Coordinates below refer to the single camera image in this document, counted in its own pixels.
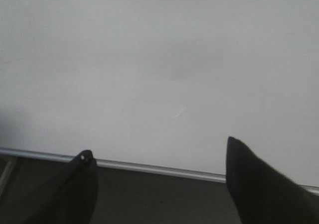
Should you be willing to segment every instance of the gray carpet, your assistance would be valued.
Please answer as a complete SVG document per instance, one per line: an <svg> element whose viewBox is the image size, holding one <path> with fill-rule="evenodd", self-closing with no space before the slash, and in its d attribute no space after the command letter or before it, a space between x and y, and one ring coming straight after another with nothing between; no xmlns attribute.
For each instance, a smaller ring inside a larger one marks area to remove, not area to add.
<svg viewBox="0 0 319 224"><path fill-rule="evenodd" d="M11 202L63 167L20 158L1 197ZM92 224L240 224L225 184L99 168Z"/></svg>

